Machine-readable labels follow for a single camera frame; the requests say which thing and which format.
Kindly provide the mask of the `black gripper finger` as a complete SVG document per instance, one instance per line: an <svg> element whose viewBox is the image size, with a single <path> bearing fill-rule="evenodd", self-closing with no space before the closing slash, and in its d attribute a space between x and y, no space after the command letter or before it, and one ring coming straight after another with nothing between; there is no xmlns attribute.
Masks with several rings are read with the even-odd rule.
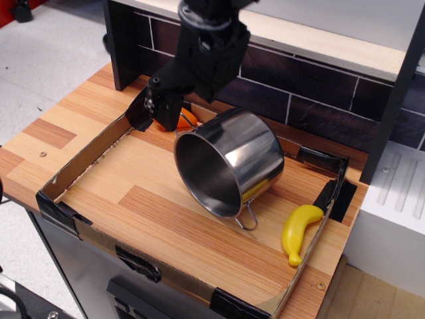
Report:
<svg viewBox="0 0 425 319"><path fill-rule="evenodd" d="M149 117L165 130L176 130L184 98L180 94L158 91L147 87L144 106Z"/></svg>

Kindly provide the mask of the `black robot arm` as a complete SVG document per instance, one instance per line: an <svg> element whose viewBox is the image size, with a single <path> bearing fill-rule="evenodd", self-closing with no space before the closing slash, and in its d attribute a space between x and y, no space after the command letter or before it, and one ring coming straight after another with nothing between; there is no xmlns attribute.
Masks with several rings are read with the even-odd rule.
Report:
<svg viewBox="0 0 425 319"><path fill-rule="evenodd" d="M213 102L238 75L250 40L239 19L249 1L182 1L177 52L150 79L145 108L166 131L177 128L184 97Z"/></svg>

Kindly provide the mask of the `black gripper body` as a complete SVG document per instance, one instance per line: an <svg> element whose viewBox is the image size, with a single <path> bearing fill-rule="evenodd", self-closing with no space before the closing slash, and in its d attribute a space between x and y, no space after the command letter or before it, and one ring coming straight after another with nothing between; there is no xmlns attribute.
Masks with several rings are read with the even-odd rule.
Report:
<svg viewBox="0 0 425 319"><path fill-rule="evenodd" d="M243 23L231 23L221 31L182 25L175 57L149 80L151 89L187 95L207 102L238 75L250 32Z"/></svg>

